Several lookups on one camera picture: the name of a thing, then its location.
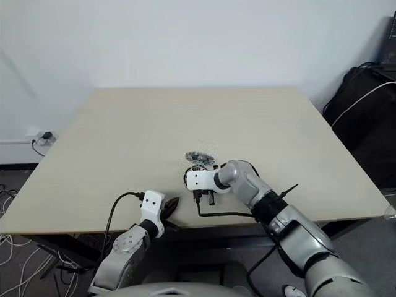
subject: light wood tabletop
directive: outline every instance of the light wood tabletop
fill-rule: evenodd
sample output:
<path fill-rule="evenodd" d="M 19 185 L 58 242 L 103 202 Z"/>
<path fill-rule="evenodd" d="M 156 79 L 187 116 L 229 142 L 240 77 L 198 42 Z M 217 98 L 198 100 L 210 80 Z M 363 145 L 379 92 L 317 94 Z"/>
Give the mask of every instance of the light wood tabletop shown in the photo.
<path fill-rule="evenodd" d="M 217 164 L 246 160 L 286 201 L 315 221 L 378 217 L 388 202 L 311 102 L 292 87 L 96 89 L 29 177 L 0 231 L 10 234 L 103 231 L 113 202 L 154 189 L 181 198 L 171 221 L 183 227 L 254 222 L 199 217 L 183 183 L 184 154 Z M 232 194 L 206 199 L 203 212 L 249 210 Z M 125 197 L 111 230 L 140 218 Z"/>

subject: table leg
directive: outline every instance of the table leg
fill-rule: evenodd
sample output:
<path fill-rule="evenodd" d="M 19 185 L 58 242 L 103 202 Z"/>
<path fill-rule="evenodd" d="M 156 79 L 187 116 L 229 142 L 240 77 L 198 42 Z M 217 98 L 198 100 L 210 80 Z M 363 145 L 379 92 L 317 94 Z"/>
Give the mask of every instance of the table leg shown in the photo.
<path fill-rule="evenodd" d="M 366 223 L 368 220 L 369 219 L 334 221 L 324 225 L 322 230 L 327 234 L 328 237 L 330 237 L 332 240 L 335 240 L 338 237 Z"/>
<path fill-rule="evenodd" d="M 51 270 L 53 270 L 56 265 L 58 264 L 59 259 L 58 258 L 54 258 L 51 262 L 51 264 L 44 270 L 44 272 L 42 273 L 42 275 L 40 276 L 40 280 L 42 280 L 43 278 L 45 278 L 50 272 Z"/>
<path fill-rule="evenodd" d="M 24 235 L 37 243 L 65 254 L 81 267 L 95 265 L 100 252 L 67 234 Z"/>

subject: white cable on floor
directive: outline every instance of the white cable on floor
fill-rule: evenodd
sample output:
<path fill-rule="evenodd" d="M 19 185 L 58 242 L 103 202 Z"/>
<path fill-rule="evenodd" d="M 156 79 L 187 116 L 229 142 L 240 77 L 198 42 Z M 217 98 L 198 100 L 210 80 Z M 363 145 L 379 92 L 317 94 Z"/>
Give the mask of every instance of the white cable on floor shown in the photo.
<path fill-rule="evenodd" d="M 46 259 L 45 259 L 45 261 L 47 260 L 47 259 L 51 259 L 52 260 L 52 256 L 48 256 Z M 37 267 L 37 269 L 36 269 L 36 271 L 37 270 L 39 270 L 39 269 L 41 269 L 41 267 L 42 266 L 47 266 L 47 264 L 49 263 L 49 261 L 48 262 L 42 262 L 38 267 Z M 31 281 L 32 279 L 30 279 L 26 284 L 25 284 L 25 287 L 24 287 L 24 289 L 22 290 L 22 295 L 21 295 L 21 297 L 24 297 L 25 296 L 25 292 L 26 292 L 26 289 L 27 289 L 27 287 L 29 286 L 29 283 L 30 283 L 30 281 Z"/>
<path fill-rule="evenodd" d="M 33 273 L 31 276 L 29 276 L 24 282 L 13 286 L 12 288 L 8 289 L 7 291 L 4 291 L 3 293 L 0 294 L 0 297 L 3 297 L 5 294 L 7 294 L 8 292 L 11 292 L 12 290 L 19 288 L 20 286 L 24 285 L 25 283 L 27 283 L 29 280 L 31 280 L 33 277 L 35 277 L 38 273 L 40 273 L 45 267 L 46 265 L 51 261 L 52 256 L 48 256 L 44 262 L 42 263 L 42 266 L 39 270 L 37 270 L 35 273 Z"/>
<path fill-rule="evenodd" d="M 71 266 L 73 266 L 75 264 L 75 262 L 73 262 L 71 260 L 70 260 L 70 262 L 63 260 L 60 252 L 58 252 L 58 257 L 59 257 L 59 260 L 61 260 L 62 263 L 69 264 Z"/>
<path fill-rule="evenodd" d="M 22 266 L 22 272 L 20 273 L 20 280 L 19 283 L 22 283 L 22 281 L 24 280 L 24 272 L 25 272 L 25 267 L 27 265 L 27 262 L 29 262 L 30 258 L 32 258 L 38 251 L 40 250 L 40 248 L 38 247 L 37 249 L 35 249 L 34 252 L 32 252 L 30 254 L 30 256 L 28 256 L 28 258 L 26 259 L 24 265 Z M 18 297 L 20 297 L 20 286 L 18 288 Z"/>
<path fill-rule="evenodd" d="M 5 234 L 2 234 L 1 236 L 0 236 L 0 240 L 2 240 L 1 242 L 0 242 L 0 246 L 3 244 L 3 243 L 6 243 L 7 241 L 6 241 L 6 236 L 5 236 Z"/>
<path fill-rule="evenodd" d="M 10 235 L 6 235 L 9 237 L 9 239 L 11 240 L 11 245 L 10 245 L 10 256 L 8 257 L 7 260 L 5 260 L 4 262 L 0 263 L 0 266 L 3 266 L 4 264 L 7 264 L 8 262 L 10 262 L 11 257 L 12 257 L 12 248 L 14 247 L 13 243 L 12 243 L 12 237 Z"/>
<path fill-rule="evenodd" d="M 32 240 L 28 240 L 26 243 L 12 243 L 12 245 L 13 246 L 26 246 L 26 245 L 28 245 L 29 243 L 31 243 L 32 242 Z"/>
<path fill-rule="evenodd" d="M 6 203 L 7 203 L 9 200 L 11 200 L 12 198 L 13 198 L 13 197 L 10 196 L 10 197 L 8 197 L 8 198 L 2 203 L 2 211 L 1 211 L 2 214 L 5 214 L 5 213 L 6 213 Z"/>
<path fill-rule="evenodd" d="M 71 287 L 72 287 L 72 285 L 73 285 L 74 279 L 76 279 L 75 285 L 74 285 L 74 289 L 73 289 L 73 291 L 71 292 L 70 296 L 68 296 L 68 294 L 69 294 L 69 292 L 70 292 L 70 289 L 71 289 Z M 74 294 L 75 289 L 77 288 L 78 282 L 79 282 L 79 276 L 78 276 L 78 274 L 77 274 L 77 273 L 73 273 L 72 280 L 70 281 L 70 285 L 69 285 L 69 287 L 67 288 L 67 291 L 66 291 L 66 294 L 64 295 L 64 297 L 71 297 L 71 296 Z"/>
<path fill-rule="evenodd" d="M 80 267 L 80 265 L 78 265 L 77 263 L 75 263 L 73 260 L 67 258 L 66 256 L 64 256 L 64 257 L 66 257 L 68 261 L 67 261 L 67 260 L 64 260 L 64 259 L 62 258 L 62 255 L 61 255 L 61 253 L 60 253 L 59 251 L 58 251 L 58 257 L 59 257 L 59 260 L 61 260 L 62 263 L 65 263 L 65 264 L 67 264 L 67 265 L 70 265 L 70 266 L 71 266 L 72 268 L 74 268 L 74 269 Z M 74 288 L 73 288 L 73 290 L 71 291 L 70 295 L 68 296 L 68 294 L 69 294 L 69 292 L 70 292 L 70 289 L 71 289 L 71 287 L 72 287 L 72 285 L 73 285 L 74 279 L 75 279 Z M 75 292 L 75 290 L 77 289 L 78 284 L 79 284 L 79 275 L 78 275 L 77 273 L 73 273 L 72 280 L 70 281 L 70 284 L 69 284 L 69 286 L 67 287 L 67 291 L 66 291 L 65 297 L 72 297 L 73 294 L 74 294 L 74 292 Z"/>
<path fill-rule="evenodd" d="M 378 87 L 372 89 L 370 92 L 368 92 L 367 94 L 363 95 L 358 101 L 356 101 L 354 104 L 352 104 L 351 106 L 349 106 L 346 110 L 344 110 L 337 119 L 335 119 L 335 121 L 331 124 L 331 128 L 334 127 L 334 125 L 338 122 L 338 120 L 345 114 L 347 113 L 352 107 L 354 107 L 356 104 L 358 104 L 361 100 L 365 99 L 368 95 L 374 93 L 376 90 L 378 90 L 379 88 L 382 88 L 386 85 L 390 85 L 390 84 L 396 84 L 396 82 L 386 82 L 382 85 L 379 85 Z"/>

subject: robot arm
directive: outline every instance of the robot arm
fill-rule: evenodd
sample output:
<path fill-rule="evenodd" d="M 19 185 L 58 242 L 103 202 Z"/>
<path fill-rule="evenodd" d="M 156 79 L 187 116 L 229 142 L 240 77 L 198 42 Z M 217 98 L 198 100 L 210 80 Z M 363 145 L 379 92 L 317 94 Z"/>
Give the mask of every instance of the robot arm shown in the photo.
<path fill-rule="evenodd" d="M 208 172 L 191 173 L 187 176 L 187 185 L 193 178 L 205 181 L 205 174 Z M 282 200 L 248 162 L 229 161 L 214 173 L 211 189 L 231 190 L 249 207 L 256 220 L 262 222 L 277 242 L 279 253 L 291 271 L 305 278 L 310 297 L 376 296 L 339 258 L 330 238 L 295 207 Z"/>
<path fill-rule="evenodd" d="M 102 295 L 129 285 L 131 273 L 143 259 L 151 240 L 164 233 L 160 218 L 164 199 L 162 193 L 145 192 L 139 225 L 133 225 L 116 238 L 111 252 L 100 264 L 89 292 Z"/>

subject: gray carpet floor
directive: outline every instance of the gray carpet floor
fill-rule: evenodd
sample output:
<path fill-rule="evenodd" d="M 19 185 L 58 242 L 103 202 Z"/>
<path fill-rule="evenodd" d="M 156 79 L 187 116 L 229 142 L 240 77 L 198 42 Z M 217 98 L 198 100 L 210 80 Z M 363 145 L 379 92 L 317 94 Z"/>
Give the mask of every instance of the gray carpet floor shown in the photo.
<path fill-rule="evenodd" d="M 30 173 L 30 171 L 0 171 L 0 183 L 5 184 L 9 189 L 20 189 Z M 0 198 L 0 205 L 3 201 L 4 198 Z M 26 239 L 21 236 L 15 236 L 14 241 L 23 243 L 26 242 Z M 334 243 L 341 257 L 363 276 L 379 296 L 391 297 L 396 295 L 395 221 L 384 220 L 383 218 L 370 220 L 337 238 Z M 37 245 L 34 242 L 24 247 L 14 247 L 11 261 L 6 265 L 0 266 L 0 295 L 19 283 L 22 265 L 36 248 Z M 0 263 L 8 258 L 9 250 L 9 244 L 0 245 Z M 148 253 L 147 258 L 142 263 L 142 268 L 138 269 L 137 273 L 143 273 L 147 267 L 152 267 L 152 263 L 177 265 L 180 262 L 184 264 L 216 264 L 237 261 L 248 269 L 268 250 L 269 247 L 206 249 L 204 251 L 184 252 L 173 257 Z M 39 251 L 32 257 L 25 269 L 25 278 L 34 273 L 47 255 L 45 251 Z M 64 296 L 67 285 L 63 285 L 60 282 L 58 269 L 52 270 L 42 280 L 39 279 L 39 276 L 32 279 L 26 289 L 25 297 L 58 296 L 54 281 L 55 277 L 59 282 L 61 296 Z M 69 281 L 70 275 L 65 273 L 64 278 Z M 291 284 L 301 289 L 304 288 L 303 280 L 291 274 L 277 253 L 274 253 L 264 262 L 254 272 L 252 278 L 256 287 L 260 289 L 264 296 L 268 297 L 281 297 L 280 289 L 284 284 Z M 91 279 L 92 274 L 90 273 L 81 276 L 74 296 L 86 296 Z M 18 296 L 18 290 L 14 290 L 5 296 Z"/>

